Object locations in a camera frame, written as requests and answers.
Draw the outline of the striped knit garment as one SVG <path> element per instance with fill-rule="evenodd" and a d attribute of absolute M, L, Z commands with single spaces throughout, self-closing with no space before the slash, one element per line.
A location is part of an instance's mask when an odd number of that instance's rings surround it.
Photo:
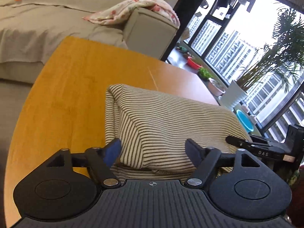
<path fill-rule="evenodd" d="M 250 138 L 225 107 L 125 84 L 106 91 L 105 138 L 121 140 L 121 154 L 111 168 L 120 181 L 184 181 L 195 170 L 185 141 L 234 153 L 237 148 L 226 142 L 227 136 Z"/>

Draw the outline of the blue plastic basin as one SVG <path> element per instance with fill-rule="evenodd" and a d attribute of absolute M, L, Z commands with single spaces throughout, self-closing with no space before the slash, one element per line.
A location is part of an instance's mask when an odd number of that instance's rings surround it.
<path fill-rule="evenodd" d="M 236 111 L 236 116 L 247 133 L 254 131 L 253 124 L 250 119 L 241 110 Z"/>

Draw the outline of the pink plant pot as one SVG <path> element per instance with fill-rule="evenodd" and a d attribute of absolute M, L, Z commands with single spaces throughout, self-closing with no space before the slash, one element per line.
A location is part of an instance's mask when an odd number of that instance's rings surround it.
<path fill-rule="evenodd" d="M 208 87 L 208 90 L 211 92 L 211 94 L 216 97 L 220 97 L 221 95 L 223 95 L 225 93 L 224 87 L 218 81 L 214 80 L 213 78 L 209 78 L 207 87 Z"/>

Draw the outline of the small green plant tray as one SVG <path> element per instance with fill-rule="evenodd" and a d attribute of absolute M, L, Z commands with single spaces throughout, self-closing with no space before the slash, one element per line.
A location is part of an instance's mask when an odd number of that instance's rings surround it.
<path fill-rule="evenodd" d="M 212 78 L 213 76 L 209 73 L 209 71 L 204 68 L 201 67 L 198 69 L 197 72 L 198 77 L 200 77 L 200 79 L 202 79 L 203 81 L 208 81 L 210 78 Z"/>

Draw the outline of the palm plant in white pot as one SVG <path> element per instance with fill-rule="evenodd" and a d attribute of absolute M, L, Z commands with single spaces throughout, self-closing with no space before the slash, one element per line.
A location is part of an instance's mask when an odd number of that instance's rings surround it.
<path fill-rule="evenodd" d="M 293 7 L 280 7 L 272 33 L 273 44 L 265 44 L 256 50 L 263 55 L 244 70 L 238 80 L 232 81 L 219 103 L 228 110 L 248 96 L 248 90 L 262 82 L 268 75 L 279 78 L 285 93 L 291 83 L 299 81 L 303 74 L 303 15 Z"/>

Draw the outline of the red plastic basin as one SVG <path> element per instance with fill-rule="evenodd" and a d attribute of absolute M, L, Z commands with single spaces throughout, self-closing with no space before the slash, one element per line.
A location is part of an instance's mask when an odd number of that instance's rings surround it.
<path fill-rule="evenodd" d="M 202 67 L 200 64 L 196 62 L 195 58 L 190 56 L 187 59 L 187 65 L 194 70 L 199 70 Z"/>

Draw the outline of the pink patterned blanket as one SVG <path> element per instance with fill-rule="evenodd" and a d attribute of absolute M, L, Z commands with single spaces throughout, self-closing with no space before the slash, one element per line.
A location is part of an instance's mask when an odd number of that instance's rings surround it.
<path fill-rule="evenodd" d="M 99 25 L 121 24 L 129 19 L 137 8 L 152 11 L 173 23 L 178 29 L 180 21 L 173 8 L 164 0 L 125 0 L 100 12 L 93 13 L 83 20 Z"/>

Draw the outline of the grey sofa with cover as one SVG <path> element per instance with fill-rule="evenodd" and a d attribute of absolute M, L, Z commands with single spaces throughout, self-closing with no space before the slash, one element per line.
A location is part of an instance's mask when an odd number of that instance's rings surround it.
<path fill-rule="evenodd" d="M 177 26 L 147 8 L 126 22 L 85 20 L 125 0 L 1 0 L 1 79 L 34 83 L 61 41 L 74 36 L 160 59 Z M 174 6 L 178 0 L 164 0 Z"/>

